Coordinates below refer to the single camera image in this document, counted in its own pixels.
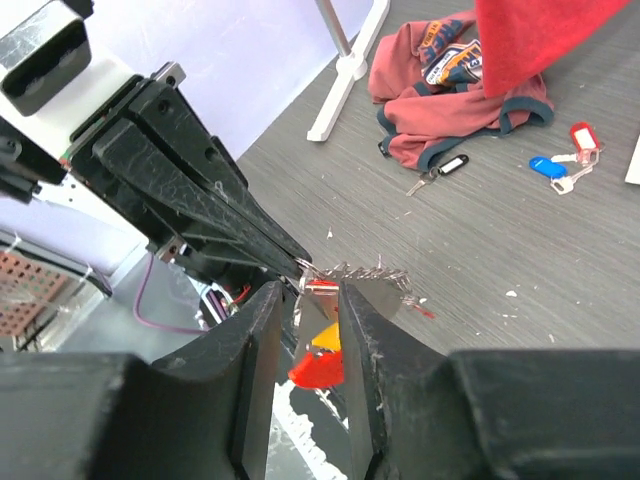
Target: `metal pole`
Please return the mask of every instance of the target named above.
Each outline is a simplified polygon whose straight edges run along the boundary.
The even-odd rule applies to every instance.
[[[316,4],[322,14],[324,23],[327,24],[333,43],[336,44],[338,53],[340,53],[341,57],[348,57],[351,55],[351,46],[349,45],[347,36],[344,34],[344,30],[342,29],[342,25],[340,24],[338,15],[336,15],[331,0],[316,0]]]

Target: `red key tag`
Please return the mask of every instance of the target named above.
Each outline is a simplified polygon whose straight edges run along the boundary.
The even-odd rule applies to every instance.
[[[600,141],[587,122],[578,122],[569,130],[578,152],[583,150],[600,150]]]

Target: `brown perforated panel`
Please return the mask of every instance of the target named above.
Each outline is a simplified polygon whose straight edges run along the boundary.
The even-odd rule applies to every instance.
[[[0,336],[21,335],[66,281],[37,262],[0,253]]]

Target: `wood grain surface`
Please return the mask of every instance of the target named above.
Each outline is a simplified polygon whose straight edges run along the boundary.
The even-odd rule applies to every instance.
[[[393,0],[382,34],[471,6]],[[396,321],[439,351],[637,347],[640,187],[623,179],[640,132],[638,23],[634,2],[545,73],[552,126],[463,143],[451,153],[468,154],[469,165],[412,198],[405,193],[417,174],[378,151],[383,133],[365,81],[329,140],[306,140],[333,67],[239,165],[257,200],[319,266],[372,266],[382,255],[386,265],[407,268],[437,318],[404,312]],[[562,32],[550,25],[549,35]],[[528,161],[571,153],[568,131],[577,121],[590,122],[606,150],[574,192],[559,196]]]

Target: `white wall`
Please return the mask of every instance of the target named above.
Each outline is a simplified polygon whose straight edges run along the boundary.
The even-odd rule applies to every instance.
[[[96,0],[93,41],[149,74],[164,62],[187,73],[181,89],[212,134],[240,156],[336,55],[314,0]],[[333,0],[349,37],[371,0]],[[68,208],[0,199],[0,228],[15,230],[107,274],[139,238]]]

